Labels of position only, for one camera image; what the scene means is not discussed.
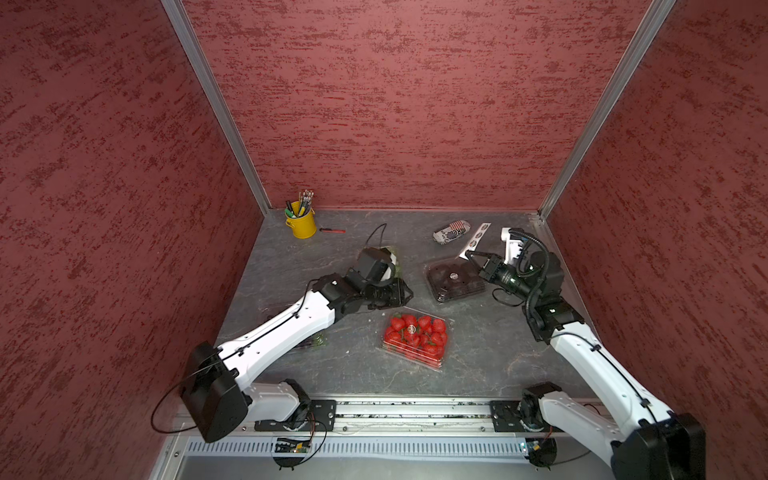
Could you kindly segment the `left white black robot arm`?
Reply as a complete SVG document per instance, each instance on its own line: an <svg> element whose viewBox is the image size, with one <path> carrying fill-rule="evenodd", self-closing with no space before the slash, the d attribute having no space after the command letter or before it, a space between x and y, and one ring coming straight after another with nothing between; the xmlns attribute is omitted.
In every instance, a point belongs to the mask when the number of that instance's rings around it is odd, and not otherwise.
<svg viewBox="0 0 768 480"><path fill-rule="evenodd" d="M291 429L309 423L311 400L294 380L258 382L259 375L301 342L362 308L406 305L412 290L397 272L395 253L365 247L346 274L308 282L302 298L256 329L219 346L203 342L190 353L179 396L208 443L247 420Z"/></svg>

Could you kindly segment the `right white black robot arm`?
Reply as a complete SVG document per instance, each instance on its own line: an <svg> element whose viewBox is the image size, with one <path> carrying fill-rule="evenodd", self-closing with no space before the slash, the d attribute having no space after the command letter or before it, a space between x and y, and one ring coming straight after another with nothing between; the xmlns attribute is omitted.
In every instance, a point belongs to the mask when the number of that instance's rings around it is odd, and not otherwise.
<svg viewBox="0 0 768 480"><path fill-rule="evenodd" d="M534 339L564 358L601 400L602 416L545 382L525 390L521 425L556 427L598 456L617 479L703 479L706 434L690 414L676 413L635 379L562 296L559 258L530 233L506 228L504 255L463 252L478 276L518 298Z"/></svg>

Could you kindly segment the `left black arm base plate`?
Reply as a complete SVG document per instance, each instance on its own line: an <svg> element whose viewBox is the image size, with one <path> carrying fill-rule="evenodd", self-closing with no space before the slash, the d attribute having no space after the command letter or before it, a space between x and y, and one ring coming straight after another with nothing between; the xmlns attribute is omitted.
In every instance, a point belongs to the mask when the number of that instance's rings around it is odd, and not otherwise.
<svg viewBox="0 0 768 480"><path fill-rule="evenodd" d="M286 432L309 434L317 430L334 429L337 402L335 400L309 400L299 404L286 421L260 420L253 423L257 432Z"/></svg>

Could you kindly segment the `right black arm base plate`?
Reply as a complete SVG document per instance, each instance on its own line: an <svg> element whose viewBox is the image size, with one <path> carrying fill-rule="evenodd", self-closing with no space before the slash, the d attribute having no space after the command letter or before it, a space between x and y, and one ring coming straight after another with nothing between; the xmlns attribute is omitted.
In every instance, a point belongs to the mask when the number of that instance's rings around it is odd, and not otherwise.
<svg viewBox="0 0 768 480"><path fill-rule="evenodd" d="M565 434L543 420L536 398L491 401L490 417L496 433L544 435L552 431L556 435Z"/></svg>

